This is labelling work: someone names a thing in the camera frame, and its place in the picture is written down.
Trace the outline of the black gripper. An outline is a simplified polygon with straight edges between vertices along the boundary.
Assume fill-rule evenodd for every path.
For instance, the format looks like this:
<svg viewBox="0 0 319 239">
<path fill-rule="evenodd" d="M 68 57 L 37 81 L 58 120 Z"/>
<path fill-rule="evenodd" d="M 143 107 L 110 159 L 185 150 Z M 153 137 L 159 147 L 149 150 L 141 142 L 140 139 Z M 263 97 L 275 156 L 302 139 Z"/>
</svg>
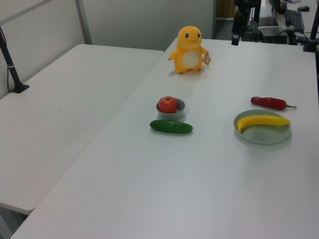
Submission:
<svg viewBox="0 0 319 239">
<path fill-rule="evenodd" d="M 244 22 L 244 14 L 236 13 L 233 19 L 231 45 L 238 46 Z"/>
</svg>

